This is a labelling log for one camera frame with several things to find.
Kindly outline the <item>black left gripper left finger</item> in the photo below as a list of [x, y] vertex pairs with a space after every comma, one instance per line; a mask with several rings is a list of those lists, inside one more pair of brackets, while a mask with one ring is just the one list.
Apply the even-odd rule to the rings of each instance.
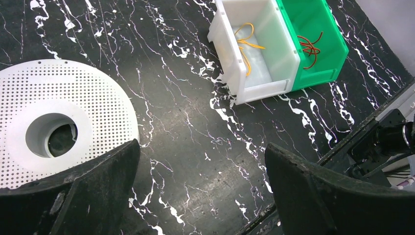
[[132, 140], [52, 176], [1, 189], [1, 234], [119, 234], [139, 158]]

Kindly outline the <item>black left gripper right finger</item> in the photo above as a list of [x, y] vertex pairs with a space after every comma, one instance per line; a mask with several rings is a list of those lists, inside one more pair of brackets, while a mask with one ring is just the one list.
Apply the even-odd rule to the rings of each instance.
[[415, 194], [342, 175], [274, 144], [265, 165], [286, 235], [412, 235]]

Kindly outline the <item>white perforated cable spool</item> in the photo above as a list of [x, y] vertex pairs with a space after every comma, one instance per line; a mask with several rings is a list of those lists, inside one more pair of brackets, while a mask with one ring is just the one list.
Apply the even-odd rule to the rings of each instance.
[[104, 72], [70, 60], [0, 72], [0, 186], [16, 189], [138, 140], [135, 110]]

